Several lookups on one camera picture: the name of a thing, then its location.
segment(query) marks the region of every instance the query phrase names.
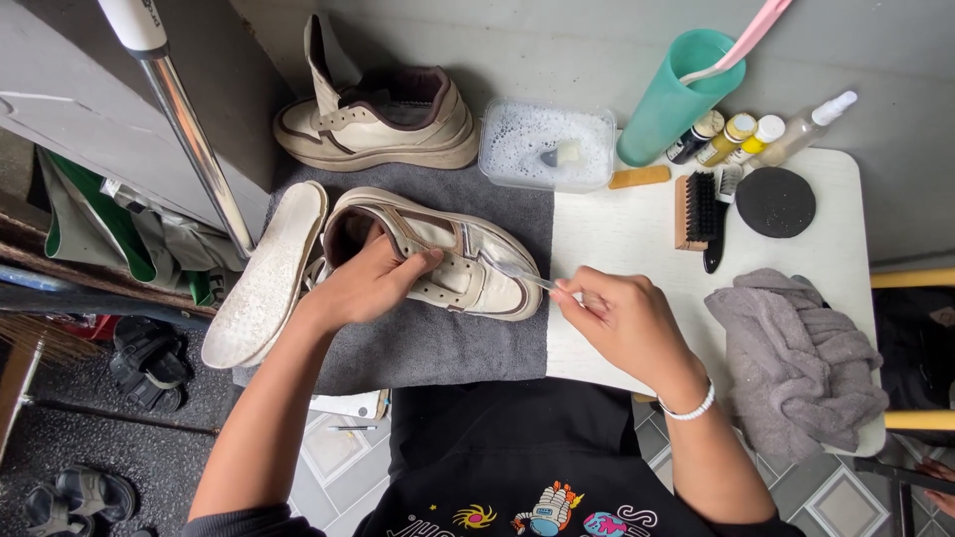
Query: soapy water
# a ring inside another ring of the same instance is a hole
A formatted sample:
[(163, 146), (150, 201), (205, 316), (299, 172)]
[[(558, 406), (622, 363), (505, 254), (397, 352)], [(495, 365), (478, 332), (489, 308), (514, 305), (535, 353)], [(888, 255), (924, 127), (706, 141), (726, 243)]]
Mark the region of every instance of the soapy water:
[[(554, 187), (597, 188), (613, 172), (613, 122), (597, 112), (502, 101), (484, 119), (481, 169), (489, 176)], [(541, 153), (574, 140), (580, 158), (558, 167)]]

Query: pink toothbrush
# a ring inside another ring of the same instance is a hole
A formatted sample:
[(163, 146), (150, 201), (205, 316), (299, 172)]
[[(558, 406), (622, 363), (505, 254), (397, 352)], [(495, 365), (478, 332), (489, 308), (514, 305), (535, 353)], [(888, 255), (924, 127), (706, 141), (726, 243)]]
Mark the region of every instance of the pink toothbrush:
[(789, 7), (789, 3), (792, 1), (793, 0), (767, 0), (763, 9), (759, 10), (759, 13), (756, 14), (756, 18), (753, 19), (750, 26), (746, 28), (746, 31), (739, 36), (739, 39), (736, 40), (736, 44), (732, 46), (726, 55), (721, 57), (712, 67), (681, 76), (680, 83), (689, 86), (692, 82), (697, 80), (727, 72), (732, 66), (736, 65), (736, 62), (750, 53), (753, 47), (756, 46), (756, 43), (763, 38), (763, 35), (766, 35), (766, 32), (769, 31), (776, 19), (779, 18), (779, 15)]

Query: black round sponge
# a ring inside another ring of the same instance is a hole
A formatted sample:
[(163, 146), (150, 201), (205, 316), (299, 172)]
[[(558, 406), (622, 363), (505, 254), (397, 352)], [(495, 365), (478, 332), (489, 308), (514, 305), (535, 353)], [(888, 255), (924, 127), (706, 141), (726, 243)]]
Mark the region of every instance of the black round sponge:
[(788, 239), (816, 217), (816, 196), (805, 179), (783, 168), (758, 168), (736, 188), (736, 208), (756, 233)]

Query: black handle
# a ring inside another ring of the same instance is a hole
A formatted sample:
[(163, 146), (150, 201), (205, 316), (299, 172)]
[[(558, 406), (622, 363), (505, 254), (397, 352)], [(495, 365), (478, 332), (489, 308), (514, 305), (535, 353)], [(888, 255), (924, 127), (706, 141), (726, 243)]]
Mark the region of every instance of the black handle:
[(716, 238), (707, 244), (703, 251), (703, 269), (707, 274), (713, 274), (723, 261), (723, 239), (726, 236), (726, 211), (730, 204), (716, 202)]

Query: astronaut graphic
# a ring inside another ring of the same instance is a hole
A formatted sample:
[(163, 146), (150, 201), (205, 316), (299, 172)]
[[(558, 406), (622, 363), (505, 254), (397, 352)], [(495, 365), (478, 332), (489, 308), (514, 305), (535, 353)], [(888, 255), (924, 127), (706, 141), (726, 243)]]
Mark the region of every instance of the astronaut graphic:
[(583, 498), (583, 494), (572, 492), (569, 484), (561, 486), (561, 482), (554, 481), (552, 486), (543, 490), (537, 505), (530, 512), (518, 513), (511, 521), (511, 526), (518, 531), (518, 535), (523, 535), (530, 528), (531, 533), (552, 537), (567, 527), (570, 510)]

